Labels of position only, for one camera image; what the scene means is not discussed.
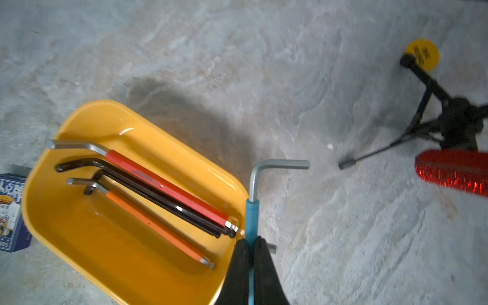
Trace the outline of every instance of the silver metal tip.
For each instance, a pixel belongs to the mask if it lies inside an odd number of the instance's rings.
[[[205,255],[202,257],[202,259],[200,260],[200,263],[204,264],[205,266],[208,266],[210,269],[213,269],[215,268],[215,264],[212,263],[210,261],[210,259],[208,257],[206,257]]]
[[[239,231],[239,227],[235,225],[237,223],[237,219],[235,217],[229,216],[227,221],[225,222],[225,226],[228,227],[229,229],[237,232]]]
[[[56,147],[56,144],[54,144],[53,140],[48,140],[46,143],[46,148],[47,149],[54,149]]]
[[[276,254],[277,246],[275,244],[268,244],[269,253]]]

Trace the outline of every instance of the concrete floor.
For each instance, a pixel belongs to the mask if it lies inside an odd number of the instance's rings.
[[[0,169],[114,99],[244,185],[259,160],[310,160],[259,193],[292,304],[487,304],[488,202],[416,177],[431,144],[337,168],[406,127],[424,87],[398,60],[416,38],[451,94],[487,102],[487,21],[488,3],[460,0],[3,0]],[[2,304],[114,303],[36,240],[0,253],[0,274]]]

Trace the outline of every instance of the yellow round base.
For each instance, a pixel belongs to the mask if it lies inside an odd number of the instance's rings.
[[[417,59],[417,64],[424,70],[432,70],[439,62],[439,51],[433,43],[425,39],[412,41],[405,50]]]

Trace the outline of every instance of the tripod leg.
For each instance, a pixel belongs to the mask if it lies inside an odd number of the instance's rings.
[[[375,150],[373,152],[370,152],[369,154],[366,154],[366,155],[363,155],[363,156],[360,156],[360,157],[357,157],[357,158],[351,158],[351,159],[343,160],[343,161],[339,162],[339,169],[340,170],[346,169],[348,167],[351,167],[351,166],[355,165],[357,161],[360,161],[362,159],[369,158],[371,156],[374,156],[376,154],[379,154],[381,152],[384,152],[385,150],[394,148],[394,147],[396,147],[396,146],[398,146],[400,144],[403,144],[405,142],[408,142],[410,140],[413,140],[413,139],[416,139],[417,138],[417,135],[408,134],[407,136],[402,136],[398,140],[395,140],[392,143],[390,143],[390,145],[385,146],[383,148],[380,148],[378,150]]]
[[[427,107],[428,100],[430,100],[431,94],[432,94],[432,85],[428,85],[426,91],[424,92],[424,96],[422,96],[422,100],[420,101],[419,107],[417,108],[417,112],[415,112],[415,115],[413,116],[410,125],[403,133],[404,135],[410,133],[412,129],[420,123],[420,120],[422,119],[424,111]]]
[[[442,103],[442,108],[445,107],[444,103],[452,99],[451,96],[441,87],[439,84],[417,63],[415,62],[415,56],[412,54],[404,54],[400,59],[400,65],[402,67],[412,70],[412,72],[427,86],[432,87],[432,92]]]

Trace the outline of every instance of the rubber foot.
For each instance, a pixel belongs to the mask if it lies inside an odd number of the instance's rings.
[[[400,65],[402,65],[403,68],[410,68],[410,65],[412,65],[415,60],[415,56],[412,54],[403,54],[402,58],[400,59]]]
[[[356,161],[354,159],[344,160],[344,161],[339,162],[339,169],[343,170],[343,169],[351,167],[355,164],[356,164]]]

